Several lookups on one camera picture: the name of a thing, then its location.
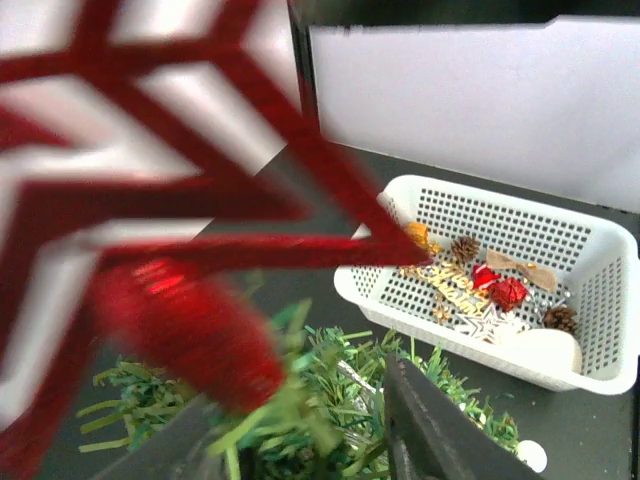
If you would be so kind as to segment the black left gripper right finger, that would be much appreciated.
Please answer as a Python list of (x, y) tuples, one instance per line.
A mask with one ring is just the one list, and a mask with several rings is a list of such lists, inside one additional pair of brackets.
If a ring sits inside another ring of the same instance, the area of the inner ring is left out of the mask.
[(383, 381), (393, 479), (527, 480), (540, 476), (491, 440), (412, 362), (391, 354)]

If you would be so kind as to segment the small green christmas tree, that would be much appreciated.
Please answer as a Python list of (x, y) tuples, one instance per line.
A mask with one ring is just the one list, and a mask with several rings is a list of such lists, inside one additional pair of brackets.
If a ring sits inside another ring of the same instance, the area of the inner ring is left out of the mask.
[(184, 273), (123, 268), (105, 273), (91, 300), (99, 323), (135, 357), (95, 377), (121, 396), (87, 407), (91, 421), (82, 431), (123, 422), (126, 436), (110, 447), (127, 454), (203, 395), (217, 410), (209, 415), (214, 438), (206, 453), (223, 455), (224, 479), (393, 479), (383, 381), (395, 354), (519, 459), (513, 419), (479, 403), (439, 350), (422, 359), (394, 332), (375, 340), (311, 328), (309, 300), (263, 319)]

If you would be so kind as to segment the red glitter star ornament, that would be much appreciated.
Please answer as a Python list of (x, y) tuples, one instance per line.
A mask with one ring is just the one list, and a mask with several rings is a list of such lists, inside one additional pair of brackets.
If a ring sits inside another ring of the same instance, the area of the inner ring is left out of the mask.
[[(122, 338), (234, 409), (284, 378), (259, 315), (207, 277), (249, 268), (425, 259), (346, 152), (257, 54), (274, 1), (5, 1), (1, 5), (1, 475), (37, 472), (100, 344)], [(208, 96), (161, 82), (202, 69), (278, 136), (362, 240), (209, 234), (209, 220), (310, 210), (251, 174), (214, 133)]]

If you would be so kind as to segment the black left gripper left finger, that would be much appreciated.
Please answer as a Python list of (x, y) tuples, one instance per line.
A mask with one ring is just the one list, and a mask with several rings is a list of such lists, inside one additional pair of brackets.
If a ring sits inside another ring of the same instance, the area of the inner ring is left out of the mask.
[(207, 444), (214, 438), (209, 415), (216, 412), (216, 406), (205, 396), (197, 396), (139, 449), (95, 474), (93, 479), (224, 479), (223, 455), (206, 453)]

